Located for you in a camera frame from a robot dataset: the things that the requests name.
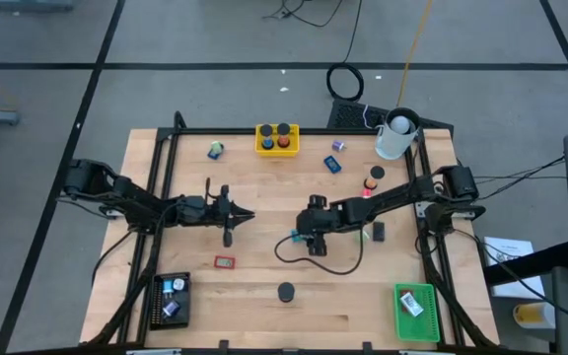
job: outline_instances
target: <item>wooden tabletop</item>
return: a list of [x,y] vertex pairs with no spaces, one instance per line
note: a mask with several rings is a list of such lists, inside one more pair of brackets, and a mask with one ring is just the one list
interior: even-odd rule
[[[155,135],[156,130],[143,129],[130,134],[121,173],[140,186],[146,185]],[[425,135],[431,170],[457,163],[447,130],[427,130]],[[347,148],[333,152],[334,139],[344,141]],[[218,161],[206,156],[214,140],[225,144]],[[376,219],[386,224],[386,241],[366,242],[363,261],[350,275],[331,275],[305,262],[285,264],[273,254],[275,244],[295,228],[295,217],[306,208],[310,194],[325,195],[328,202],[358,196],[374,165],[386,171],[378,191],[407,182],[404,160],[382,160],[373,145],[374,136],[302,136],[295,158],[260,158],[250,135],[181,135],[171,196],[202,195],[210,177],[212,192],[228,184],[230,198],[256,214],[234,231],[230,248],[223,248],[221,229],[165,230],[158,272],[191,273],[190,321],[185,329],[149,331],[146,346],[216,348],[219,340],[228,339],[234,348],[360,349],[363,341],[371,341],[374,349],[434,348],[431,343],[402,342],[394,329],[393,285],[425,282],[422,260],[414,249],[411,206]],[[162,162],[168,144],[164,149]],[[341,164],[341,173],[333,175],[325,167],[322,160],[328,155]],[[164,166],[158,174],[158,194]],[[467,221],[456,222],[456,228],[472,233]],[[124,221],[109,222],[103,252],[125,230]],[[349,269],[358,256],[357,238],[355,233],[326,236],[328,255],[316,259],[333,269]],[[458,300],[484,334],[498,342],[474,241],[452,234],[446,243]],[[93,337],[123,300],[134,245],[132,238],[99,269],[81,340]],[[305,244],[292,242],[282,245],[280,253],[285,258],[308,255]],[[235,257],[236,269],[214,268],[215,255]],[[285,281],[296,289],[288,304],[277,297],[277,286]],[[448,308],[439,300],[447,343],[453,343]],[[140,309],[141,297],[133,308],[129,339],[135,338]]]

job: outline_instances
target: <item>white mug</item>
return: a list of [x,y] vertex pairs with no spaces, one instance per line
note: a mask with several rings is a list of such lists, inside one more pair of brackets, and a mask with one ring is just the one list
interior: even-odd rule
[[[404,116],[409,120],[409,129],[400,134],[390,128],[391,121],[398,116]],[[376,136],[376,153],[383,159],[396,160],[402,156],[420,129],[420,116],[409,108],[395,108],[385,117],[385,122],[379,126]]]

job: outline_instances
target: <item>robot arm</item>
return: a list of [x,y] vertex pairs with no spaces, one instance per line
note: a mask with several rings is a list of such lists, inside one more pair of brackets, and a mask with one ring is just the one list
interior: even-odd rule
[[72,160],[63,192],[72,200],[99,202],[100,211],[109,210],[124,215],[129,229],[137,233],[154,234],[163,227],[208,227],[224,229],[223,244],[232,244],[231,231],[254,217],[253,212],[237,206],[228,198],[229,187],[221,193],[209,193],[209,178],[205,182],[205,196],[185,196],[160,199],[144,190],[128,177],[116,174],[108,165],[91,160]]
[[[442,176],[442,180],[434,182],[434,176]],[[442,167],[373,197],[350,197],[331,202],[327,208],[324,196],[311,195],[308,208],[297,216],[297,231],[306,240],[310,255],[326,256],[326,233],[358,230],[382,213],[416,202],[428,202],[424,217],[431,229],[450,228],[456,213],[474,219],[485,211],[470,205],[478,195],[470,168]]]

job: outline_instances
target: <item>green basket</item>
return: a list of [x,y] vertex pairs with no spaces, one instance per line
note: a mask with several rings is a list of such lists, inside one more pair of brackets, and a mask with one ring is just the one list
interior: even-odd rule
[[[417,317],[411,315],[400,301],[400,291],[410,291],[424,311]],[[435,289],[429,284],[395,284],[393,289],[395,332],[402,341],[440,341],[438,313],[435,308]]]

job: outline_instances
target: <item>yellow tray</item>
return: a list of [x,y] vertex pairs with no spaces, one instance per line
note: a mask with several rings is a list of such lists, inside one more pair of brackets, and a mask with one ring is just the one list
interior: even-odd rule
[[299,124],[289,125],[291,126],[291,133],[288,134],[288,139],[291,144],[289,144],[286,148],[280,148],[280,146],[277,145],[277,138],[279,138],[279,135],[276,133],[277,124],[270,125],[273,127],[274,132],[271,135],[271,139],[273,139],[273,142],[275,143],[271,149],[262,148],[263,136],[260,134],[260,127],[262,125],[257,125],[255,127],[255,153],[257,153],[260,157],[295,157],[300,151],[300,126]]

